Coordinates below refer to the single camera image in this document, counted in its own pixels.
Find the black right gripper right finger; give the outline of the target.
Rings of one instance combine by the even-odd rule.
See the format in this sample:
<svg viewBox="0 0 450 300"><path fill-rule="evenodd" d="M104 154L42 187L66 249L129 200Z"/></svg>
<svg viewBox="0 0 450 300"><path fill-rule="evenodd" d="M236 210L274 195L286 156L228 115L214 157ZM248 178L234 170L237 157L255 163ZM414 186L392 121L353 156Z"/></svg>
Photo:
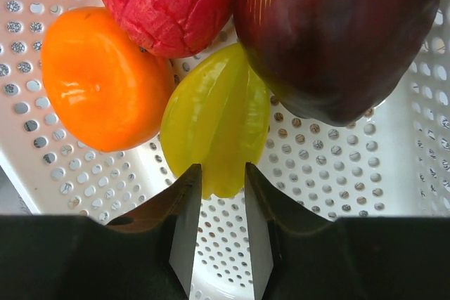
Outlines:
<svg viewBox="0 0 450 300"><path fill-rule="evenodd" d="M328 221L245 166L256 299L448 299L449 220Z"/></svg>

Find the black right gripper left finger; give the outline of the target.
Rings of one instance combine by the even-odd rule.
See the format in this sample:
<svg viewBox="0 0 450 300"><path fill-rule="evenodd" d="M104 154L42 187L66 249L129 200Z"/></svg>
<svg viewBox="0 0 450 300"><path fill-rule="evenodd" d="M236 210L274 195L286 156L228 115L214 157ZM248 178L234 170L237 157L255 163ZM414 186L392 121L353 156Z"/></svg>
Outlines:
<svg viewBox="0 0 450 300"><path fill-rule="evenodd" d="M187 299L202 169L101 225L88 216L2 216L2 299Z"/></svg>

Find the yellow star fruit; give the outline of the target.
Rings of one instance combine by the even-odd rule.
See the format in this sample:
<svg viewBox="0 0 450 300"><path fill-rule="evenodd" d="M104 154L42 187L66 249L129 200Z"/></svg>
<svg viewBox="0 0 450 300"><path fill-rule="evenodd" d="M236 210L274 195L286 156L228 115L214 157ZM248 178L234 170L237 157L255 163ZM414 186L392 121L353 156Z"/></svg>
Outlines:
<svg viewBox="0 0 450 300"><path fill-rule="evenodd" d="M245 165L258 163L269 128L270 93L231 44L196 66L172 94L160 142L172 173L202 167L202 196L233 197L244 185Z"/></svg>

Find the orange fruit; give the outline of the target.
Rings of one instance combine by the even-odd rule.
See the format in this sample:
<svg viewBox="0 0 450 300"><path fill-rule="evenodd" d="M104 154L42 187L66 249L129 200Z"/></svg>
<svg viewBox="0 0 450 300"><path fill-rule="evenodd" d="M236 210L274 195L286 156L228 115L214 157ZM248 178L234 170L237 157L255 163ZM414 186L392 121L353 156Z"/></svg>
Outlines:
<svg viewBox="0 0 450 300"><path fill-rule="evenodd" d="M63 126L101 152L156 136L175 88L170 62L132 42L102 7L70 10L49 26L41 71Z"/></svg>

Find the dark red apple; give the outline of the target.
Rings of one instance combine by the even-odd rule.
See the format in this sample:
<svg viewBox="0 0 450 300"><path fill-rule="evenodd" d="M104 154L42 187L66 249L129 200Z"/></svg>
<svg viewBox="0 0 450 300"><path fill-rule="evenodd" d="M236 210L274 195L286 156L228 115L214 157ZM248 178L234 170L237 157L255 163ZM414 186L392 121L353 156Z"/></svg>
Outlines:
<svg viewBox="0 0 450 300"><path fill-rule="evenodd" d="M301 118L346 126L396 88L440 0L236 0L252 69Z"/></svg>

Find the red strawberry fruit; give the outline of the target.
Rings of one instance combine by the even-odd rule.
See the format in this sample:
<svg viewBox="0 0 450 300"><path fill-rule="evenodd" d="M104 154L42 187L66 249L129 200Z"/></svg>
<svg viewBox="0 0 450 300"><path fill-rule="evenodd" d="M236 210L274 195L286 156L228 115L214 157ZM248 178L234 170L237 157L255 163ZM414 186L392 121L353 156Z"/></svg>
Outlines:
<svg viewBox="0 0 450 300"><path fill-rule="evenodd" d="M232 14L234 0L102 0L140 47L165 58L206 49Z"/></svg>

